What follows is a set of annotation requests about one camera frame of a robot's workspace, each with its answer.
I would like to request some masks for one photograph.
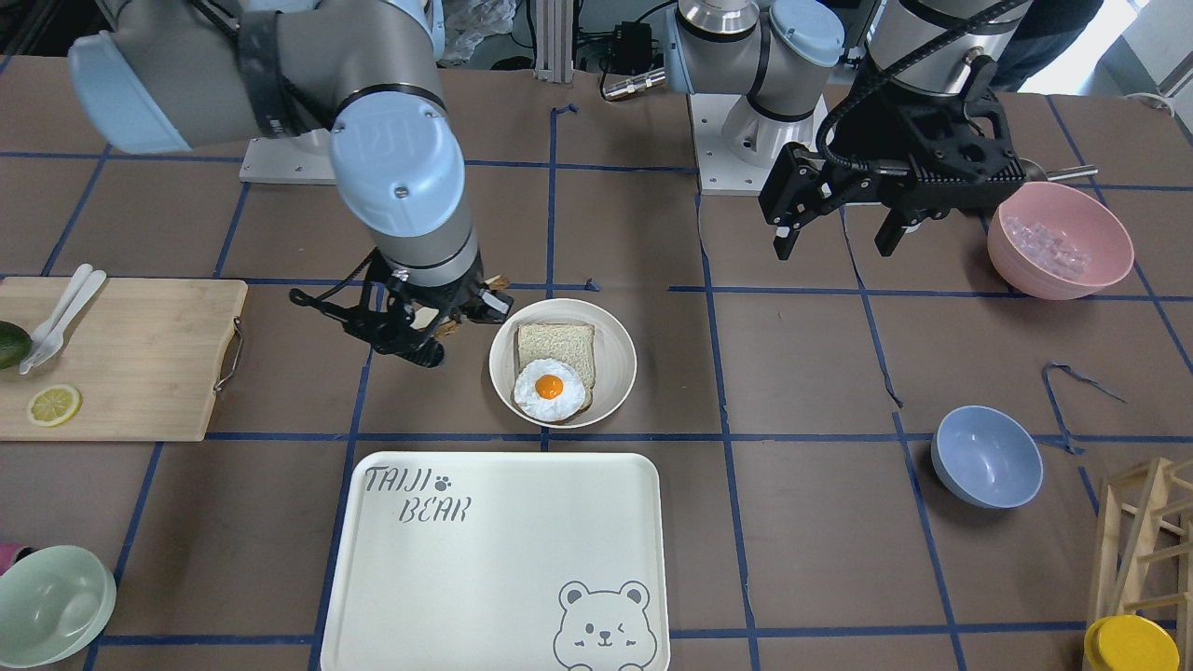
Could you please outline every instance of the bread slice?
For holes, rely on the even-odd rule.
[[[593,339],[596,327],[592,324],[523,324],[518,326],[514,343],[514,362],[518,373],[534,359],[556,359],[576,369],[585,386],[583,412],[593,402],[596,386],[596,359]]]

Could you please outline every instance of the fried egg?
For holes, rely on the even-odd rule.
[[[585,404],[585,384],[570,365],[556,359],[534,359],[514,381],[514,402],[539,421],[560,421]]]

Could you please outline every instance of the green bowl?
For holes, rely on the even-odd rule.
[[[27,669],[87,647],[116,607],[116,581],[74,546],[35,552],[0,575],[0,666]]]

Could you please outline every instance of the bear cartoon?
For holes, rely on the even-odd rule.
[[[659,646],[647,620],[649,603],[650,592],[636,580],[616,592],[568,583],[560,590],[555,658],[573,671],[642,671]]]

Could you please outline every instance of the yellow lid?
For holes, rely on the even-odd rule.
[[[1137,615],[1114,615],[1090,627],[1086,652],[1106,671],[1176,671],[1180,653],[1160,624]]]

